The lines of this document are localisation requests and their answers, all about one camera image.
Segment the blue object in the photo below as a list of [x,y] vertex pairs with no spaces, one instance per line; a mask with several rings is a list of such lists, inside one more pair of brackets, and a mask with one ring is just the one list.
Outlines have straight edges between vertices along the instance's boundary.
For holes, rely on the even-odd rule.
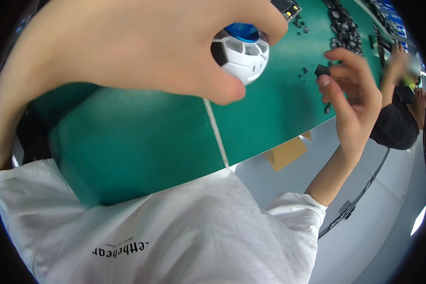
[[259,39],[259,31],[255,26],[244,23],[233,23],[224,29],[229,35],[244,42],[256,42]]

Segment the black shirt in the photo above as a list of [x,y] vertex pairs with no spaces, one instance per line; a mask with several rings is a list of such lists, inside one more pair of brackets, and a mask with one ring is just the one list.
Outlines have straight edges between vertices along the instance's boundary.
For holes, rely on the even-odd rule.
[[394,149],[412,147],[420,134],[417,122],[407,107],[413,100],[414,94],[409,87],[395,87],[393,103],[380,111],[370,138]]

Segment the green workbench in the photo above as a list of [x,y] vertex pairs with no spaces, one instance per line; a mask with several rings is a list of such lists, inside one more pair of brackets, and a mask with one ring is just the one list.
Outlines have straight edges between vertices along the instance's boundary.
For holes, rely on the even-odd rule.
[[[318,64],[327,65],[323,52],[334,37],[328,10],[321,0],[298,2],[309,33],[290,23],[246,97],[227,106],[212,104],[230,164],[335,116],[334,110],[324,113],[314,75]],[[353,0],[341,3],[359,27],[363,54],[378,81],[380,61],[368,39],[374,36],[373,20]],[[88,206],[142,197],[224,168],[204,102],[197,97],[76,83],[33,105],[51,129],[52,156]]]

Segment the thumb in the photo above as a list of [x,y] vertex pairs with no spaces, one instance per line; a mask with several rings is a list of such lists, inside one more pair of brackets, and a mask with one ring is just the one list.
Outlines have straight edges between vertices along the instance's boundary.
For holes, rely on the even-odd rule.
[[337,120],[346,121],[356,116],[355,111],[335,80],[328,75],[321,75],[318,79],[318,84],[324,88],[327,99],[333,105]]
[[212,56],[199,61],[196,73],[196,96],[208,99],[218,105],[227,105],[244,98],[246,88],[237,77],[226,73]]

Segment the circuit board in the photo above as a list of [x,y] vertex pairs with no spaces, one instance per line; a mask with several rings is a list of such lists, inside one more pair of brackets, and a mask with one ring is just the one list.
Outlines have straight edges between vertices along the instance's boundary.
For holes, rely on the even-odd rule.
[[286,18],[287,22],[294,19],[302,10],[294,0],[271,0],[271,2]]

